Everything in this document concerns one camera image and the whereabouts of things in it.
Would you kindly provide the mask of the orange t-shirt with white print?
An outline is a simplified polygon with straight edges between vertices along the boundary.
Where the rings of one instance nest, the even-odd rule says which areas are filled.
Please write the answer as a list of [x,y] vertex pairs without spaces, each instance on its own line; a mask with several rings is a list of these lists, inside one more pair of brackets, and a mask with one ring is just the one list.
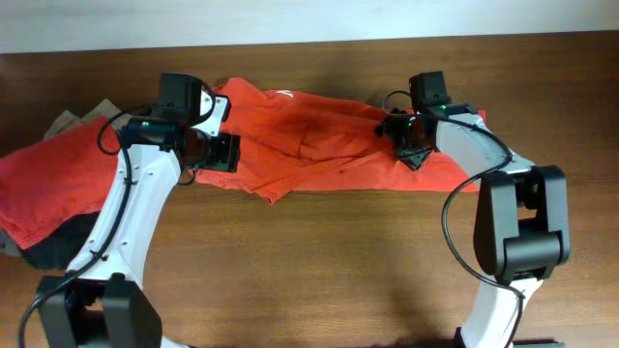
[[241,156],[234,173],[199,171],[200,184],[255,193],[274,204],[291,191],[450,191],[467,177],[441,153],[416,171],[397,160],[393,142],[374,132],[384,118],[377,107],[260,90],[240,77],[215,90],[231,101],[221,129],[240,136]]

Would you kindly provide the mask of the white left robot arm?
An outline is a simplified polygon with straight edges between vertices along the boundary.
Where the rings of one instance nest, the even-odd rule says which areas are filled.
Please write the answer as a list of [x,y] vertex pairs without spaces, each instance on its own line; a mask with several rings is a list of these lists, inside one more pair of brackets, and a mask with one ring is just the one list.
[[164,73],[145,115],[127,110],[110,191],[86,242],[62,276],[45,276],[29,307],[51,347],[173,347],[143,291],[145,262],[163,205],[184,170],[233,173],[240,138],[221,131],[230,98],[198,77]]

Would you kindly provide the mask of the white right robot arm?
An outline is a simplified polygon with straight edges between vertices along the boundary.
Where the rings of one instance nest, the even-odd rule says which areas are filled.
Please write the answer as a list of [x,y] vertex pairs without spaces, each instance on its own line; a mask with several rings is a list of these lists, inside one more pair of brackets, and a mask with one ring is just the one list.
[[[445,200],[441,228],[456,261],[480,282],[473,309],[454,336],[423,344],[516,347],[530,298],[571,253],[566,176],[555,165],[521,157],[487,128],[478,109],[454,103],[441,71],[411,76],[404,94],[412,110],[386,110],[375,132],[393,141],[396,159],[413,171],[442,153],[466,173]],[[471,185],[479,189],[473,231],[479,271],[460,256],[448,227],[453,201]]]

